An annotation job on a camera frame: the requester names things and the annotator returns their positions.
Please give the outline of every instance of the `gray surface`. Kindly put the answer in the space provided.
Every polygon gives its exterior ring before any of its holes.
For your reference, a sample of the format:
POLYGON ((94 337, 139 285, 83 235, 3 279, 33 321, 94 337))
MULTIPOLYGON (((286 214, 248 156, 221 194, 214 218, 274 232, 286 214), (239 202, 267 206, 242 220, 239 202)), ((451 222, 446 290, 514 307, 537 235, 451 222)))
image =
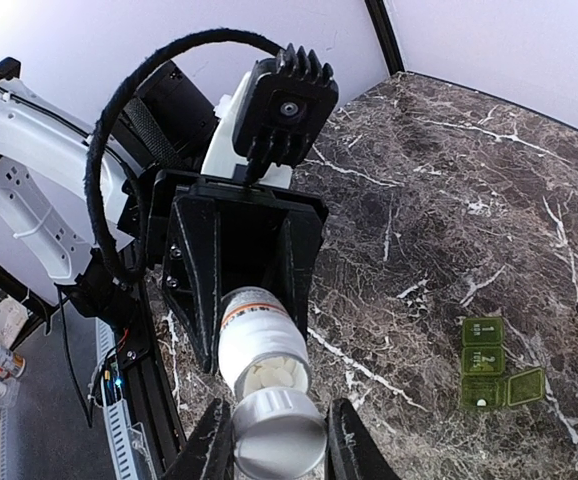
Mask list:
MULTIPOLYGON (((71 305, 66 315, 74 369, 84 390, 96 366, 95 322, 71 305)), ((7 412, 6 444, 0 444, 6 480, 115 479, 102 416, 95 409, 89 430, 73 389, 59 313, 49 336, 43 326, 17 351, 27 366, 17 402, 7 412)))
MULTIPOLYGON (((333 115, 316 148, 293 188, 331 209, 310 299, 320 410, 350 398, 406 480, 578 480, 578 132, 399 75, 333 115), (548 396, 465 412, 460 322, 495 314, 506 374, 544 366, 548 396)), ((228 389, 152 293, 190 428, 228 389)))

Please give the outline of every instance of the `marble table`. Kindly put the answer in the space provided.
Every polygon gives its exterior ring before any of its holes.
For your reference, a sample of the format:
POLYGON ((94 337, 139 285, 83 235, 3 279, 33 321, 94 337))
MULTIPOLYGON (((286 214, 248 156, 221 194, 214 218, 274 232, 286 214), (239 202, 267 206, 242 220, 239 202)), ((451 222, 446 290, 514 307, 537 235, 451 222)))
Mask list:
MULTIPOLYGON (((578 479, 578 132, 402 74, 332 116, 293 188, 331 210, 310 300, 320 409, 350 398, 403 479, 578 479), (458 408, 461 320, 481 315, 505 318, 507 373, 546 368, 546 400, 458 408)), ((190 432, 229 393, 156 290, 190 432)))

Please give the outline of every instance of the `robotic arm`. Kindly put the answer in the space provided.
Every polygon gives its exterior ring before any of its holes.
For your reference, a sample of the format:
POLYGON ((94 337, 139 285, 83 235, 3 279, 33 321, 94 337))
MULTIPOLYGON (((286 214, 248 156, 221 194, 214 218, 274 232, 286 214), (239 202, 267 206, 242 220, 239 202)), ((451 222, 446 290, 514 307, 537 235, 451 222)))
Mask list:
MULTIPOLYGON (((234 38, 244 35, 229 32, 234 38)), ((178 53, 185 51, 184 40, 177 41, 178 53)), ((132 90, 114 122, 118 140, 109 138, 104 146, 99 159, 102 220, 137 237, 136 191, 148 199, 149 229, 140 248, 149 265, 162 264, 164 298, 183 323, 200 367, 215 373, 220 300, 236 288, 255 285, 271 291, 306 337, 311 274, 328 212, 318 197, 288 188, 292 169, 324 126, 338 90, 331 67, 321 65, 313 51, 278 47, 275 58, 256 63, 233 98, 221 102, 221 121, 214 128, 209 103, 166 61, 177 51, 163 54, 170 47, 154 54, 164 60, 143 71, 145 79, 133 79, 140 88, 132 90), (184 115, 178 108, 189 105, 195 122, 179 120, 184 115)), ((94 132, 40 99, 19 74, 16 60, 0 63, 0 216, 80 313, 100 318, 116 333, 126 331, 139 310, 137 299, 106 268, 99 246, 74 233, 29 175, 30 170, 41 173, 91 201, 82 179, 87 155, 91 162, 100 138, 107 140, 104 134, 96 137, 104 122, 94 132)), ((103 118, 108 113, 105 109, 103 118)), ((92 225, 98 238, 93 219, 92 225)), ((233 446, 223 442, 214 449, 207 442, 229 437, 228 411, 225 402, 210 405, 166 478, 223 478, 233 446), (199 455, 203 449, 219 458, 199 455), (193 476, 189 458, 213 462, 213 467, 198 465, 193 476)), ((382 459, 353 414, 348 402, 332 406, 330 466, 337 468, 331 478, 374 478, 371 462, 359 461, 361 447, 373 452, 365 458, 382 459), (350 431, 365 443, 348 444, 350 431)), ((376 465, 380 478, 397 478, 384 460, 376 465)))

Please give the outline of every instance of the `bottle cap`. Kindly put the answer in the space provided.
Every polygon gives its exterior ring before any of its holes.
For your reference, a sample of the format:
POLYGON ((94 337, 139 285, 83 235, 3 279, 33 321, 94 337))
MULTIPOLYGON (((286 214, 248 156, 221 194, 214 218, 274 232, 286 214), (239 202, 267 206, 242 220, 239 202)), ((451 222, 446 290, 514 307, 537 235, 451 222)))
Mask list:
POLYGON ((253 479, 298 478, 322 461, 327 428, 307 395, 269 387, 247 396, 233 413, 235 461, 253 479))

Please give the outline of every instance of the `screw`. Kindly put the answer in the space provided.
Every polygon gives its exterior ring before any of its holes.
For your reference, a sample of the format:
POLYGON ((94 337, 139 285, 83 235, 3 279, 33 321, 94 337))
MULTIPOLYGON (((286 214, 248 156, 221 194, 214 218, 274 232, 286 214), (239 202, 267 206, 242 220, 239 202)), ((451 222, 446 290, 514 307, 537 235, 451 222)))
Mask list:
POLYGON ((280 113, 282 113, 285 117, 293 117, 300 111, 298 105, 294 102, 285 102, 280 107, 280 113))
POLYGON ((171 275, 167 277, 167 286, 169 288, 178 288, 178 280, 171 275))
POLYGON ((174 244, 171 246, 171 258, 180 258, 182 257, 182 250, 178 247, 178 245, 174 244))

